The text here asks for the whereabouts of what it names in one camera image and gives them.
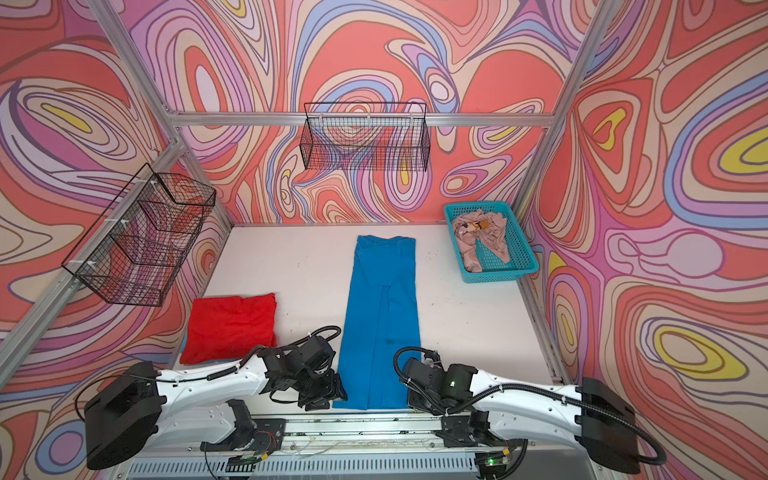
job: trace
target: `beige cloth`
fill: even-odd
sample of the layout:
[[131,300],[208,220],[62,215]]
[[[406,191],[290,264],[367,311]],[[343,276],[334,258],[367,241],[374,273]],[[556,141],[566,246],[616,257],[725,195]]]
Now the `beige cloth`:
[[[487,220],[490,226],[482,230],[473,230],[467,228],[468,223],[482,222]],[[480,240],[494,255],[502,262],[509,263],[509,249],[505,240],[507,230],[507,219],[502,214],[484,214],[482,210],[472,212],[471,214],[459,215],[451,222],[451,228],[456,235],[456,244],[458,251],[462,255],[464,268],[470,273],[482,272],[480,260],[478,260],[477,246],[475,242]]]

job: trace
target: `cloth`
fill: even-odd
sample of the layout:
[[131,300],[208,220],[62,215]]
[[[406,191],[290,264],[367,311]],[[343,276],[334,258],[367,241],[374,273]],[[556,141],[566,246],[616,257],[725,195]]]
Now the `cloth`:
[[[357,237],[339,374],[345,409],[405,409],[407,389],[392,367],[403,346],[421,346],[416,312],[416,241]],[[403,354],[400,362],[418,353]]]
[[180,363],[243,358],[256,345],[277,346],[275,294],[198,298],[192,302]]
[[456,245],[462,255],[464,268],[468,272],[482,272],[477,255],[477,240],[502,262],[509,263],[509,248],[505,240],[507,219],[504,215],[492,212],[484,214],[482,210],[478,210],[459,215],[451,222],[451,228],[456,235]]

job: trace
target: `white floor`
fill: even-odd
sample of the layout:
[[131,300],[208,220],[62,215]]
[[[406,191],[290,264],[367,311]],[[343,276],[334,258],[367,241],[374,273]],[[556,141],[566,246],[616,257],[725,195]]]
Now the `white floor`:
[[[343,329],[358,235],[416,239],[422,346],[438,350],[444,365],[464,363],[507,378],[551,383],[517,283],[464,283],[445,225],[237,227],[204,296],[274,292],[279,344],[325,325]],[[331,345],[339,352],[341,338]],[[296,393],[279,392],[276,398],[295,399]],[[303,412],[266,395],[248,403],[254,415]]]

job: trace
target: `black wire basket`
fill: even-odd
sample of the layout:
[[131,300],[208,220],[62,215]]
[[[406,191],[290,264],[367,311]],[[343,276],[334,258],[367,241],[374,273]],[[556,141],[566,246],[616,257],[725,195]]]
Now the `black wire basket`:
[[214,207],[216,191],[181,174],[155,172],[134,188],[141,188],[136,201],[79,268],[72,271],[68,264],[82,239],[61,265],[107,303],[161,306]]
[[306,170],[426,171],[427,106],[422,102],[304,104]]

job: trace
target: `cable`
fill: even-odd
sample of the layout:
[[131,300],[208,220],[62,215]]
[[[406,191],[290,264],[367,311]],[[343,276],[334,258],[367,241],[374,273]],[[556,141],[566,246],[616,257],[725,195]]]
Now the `cable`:
[[636,436],[643,439],[656,452],[655,457],[638,455],[635,458],[635,460],[637,460],[640,463],[646,463],[648,465],[663,465],[664,463],[667,462],[667,453],[664,451],[664,447],[662,447],[661,444],[657,442],[657,440],[650,433],[636,426],[634,423],[629,423],[627,420],[624,420],[624,418],[613,413],[608,409],[604,409],[602,407],[592,405],[591,403],[582,402],[581,400],[572,399],[570,397],[563,396],[559,393],[550,392],[549,390],[539,389],[538,387],[526,385],[524,383],[502,383],[501,385],[496,385],[489,389],[483,390],[477,395],[469,399],[466,399],[463,403],[457,406],[446,408],[440,401],[436,401],[431,396],[428,396],[427,393],[424,391],[424,389],[420,385],[413,382],[408,376],[406,376],[402,372],[402,370],[398,365],[398,358],[404,352],[422,352],[424,353],[425,357],[432,358],[435,364],[440,362],[440,355],[433,350],[424,349],[419,346],[407,346],[407,347],[401,348],[395,353],[393,363],[395,367],[395,373],[402,380],[402,382],[405,383],[408,388],[416,391],[418,394],[423,396],[427,400],[427,402],[437,411],[439,412],[444,411],[445,412],[444,415],[454,415],[456,413],[463,412],[467,407],[472,406],[477,402],[479,402],[480,400],[484,399],[485,397],[493,395],[494,393],[497,393],[497,392],[504,392],[504,390],[523,390],[525,392],[536,393],[538,395],[546,396],[550,399],[561,400],[562,402],[580,407],[584,410],[589,410],[589,411],[607,416],[609,419],[615,421],[619,425],[628,429],[630,432],[633,432]]
[[277,400],[277,399],[273,399],[272,395],[275,394],[275,391],[276,390],[273,390],[272,392],[270,392],[270,400],[272,400],[275,403],[283,403],[284,405],[290,405],[291,403],[298,403],[299,402],[298,399],[297,400]]
[[148,382],[162,382],[162,383],[178,383],[178,382],[191,382],[192,380],[205,380],[205,378],[199,378],[199,379],[179,380],[177,382],[176,380],[153,379],[153,378],[148,377],[148,376],[134,375],[133,373],[115,373],[114,375],[102,376],[102,377],[97,378],[93,382],[88,383],[85,387],[83,387],[82,390],[80,390],[80,392],[76,396],[74,396],[74,412],[78,415],[78,418],[80,418],[80,420],[85,422],[85,417],[80,413],[80,409],[78,408],[78,403],[80,402],[80,396],[85,392],[85,390],[88,390],[94,384],[99,383],[102,380],[115,379],[115,378],[120,377],[120,376],[129,376],[129,377],[134,378],[134,379],[146,380]]
[[582,402],[581,400],[572,399],[570,397],[563,396],[559,393],[550,392],[549,390],[539,389],[538,387],[526,385],[524,383],[502,383],[501,385],[493,386],[489,389],[483,390],[482,392],[471,397],[470,399],[466,399],[462,404],[458,406],[446,409],[445,414],[453,415],[455,413],[462,412],[467,407],[476,404],[477,402],[484,399],[485,397],[493,395],[494,393],[497,393],[497,392],[503,392],[504,390],[522,390],[524,392],[536,393],[541,396],[546,396],[550,399],[561,400],[562,402],[565,402],[567,404],[580,407],[583,410],[589,410],[591,412],[604,415],[609,419],[613,420],[614,422],[618,423],[619,425],[625,427],[630,432],[633,432],[635,435],[637,435],[641,439],[643,439],[656,452],[655,457],[638,455],[635,458],[635,460],[637,460],[640,463],[646,463],[648,465],[663,465],[664,463],[667,462],[667,453],[664,451],[664,447],[662,447],[661,444],[657,442],[656,439],[650,433],[636,426],[634,423],[629,423],[627,420],[617,415],[616,413],[613,413],[611,410],[592,405],[591,403]]
[[440,360],[440,354],[437,353],[435,350],[425,349],[420,346],[406,346],[401,348],[397,352],[395,352],[395,356],[392,359],[392,363],[394,364],[394,367],[395,367],[395,373],[402,380],[402,382],[406,384],[406,387],[410,388],[411,390],[417,392],[419,395],[424,397],[427,400],[427,402],[429,402],[429,405],[431,405],[438,412],[444,411],[445,407],[441,404],[439,399],[435,399],[427,395],[427,392],[418,383],[413,382],[400,369],[400,365],[398,365],[398,360],[400,356],[405,352],[421,352],[424,354],[425,358],[431,359],[435,363],[435,365],[441,365],[442,363]]
[[[307,340],[309,340],[312,336],[318,335],[322,332],[327,332],[328,330],[334,330],[334,333],[331,336],[328,336],[325,338],[327,342],[330,342],[331,340],[335,339],[337,336],[341,334],[341,327],[336,325],[328,325],[328,326],[322,326],[319,329],[315,330],[314,332],[310,333],[309,335],[305,336],[302,339],[297,340],[296,342],[289,343],[288,345],[278,346],[276,348],[281,349],[283,351],[285,350],[293,350],[296,347],[300,346],[302,343],[305,343]],[[256,345],[254,346],[248,353],[240,360],[240,367],[244,367],[246,363],[248,363],[248,360],[253,357],[256,353],[259,352],[261,349],[265,349],[266,347],[263,345]]]
[[330,342],[331,340],[335,339],[337,336],[341,335],[341,327],[339,326],[336,326],[336,325],[321,326],[319,329],[315,330],[314,332],[310,333],[304,338],[297,340],[296,342],[291,342],[288,345],[279,346],[277,348],[283,349],[283,350],[292,350],[293,348],[300,346],[302,343],[305,343],[311,337],[318,335],[322,332],[327,332],[328,330],[333,330],[334,333],[331,334],[330,336],[323,337],[327,342]]
[[518,454],[518,457],[515,459],[512,465],[510,465],[509,468],[507,468],[507,470],[504,473],[502,473],[500,476],[497,477],[496,475],[494,475],[493,477],[491,477],[491,480],[502,480],[503,478],[507,478],[508,476],[515,473],[515,470],[517,470],[520,464],[523,462],[523,458],[525,457],[525,453],[527,451],[528,451],[528,440],[524,439],[523,445],[520,448],[520,453]]
[[210,476],[214,477],[214,480],[220,480],[216,475],[214,475],[214,471],[210,468],[210,464],[208,463],[208,447],[203,447],[203,458],[205,458],[205,466],[208,468],[208,472],[210,473]]

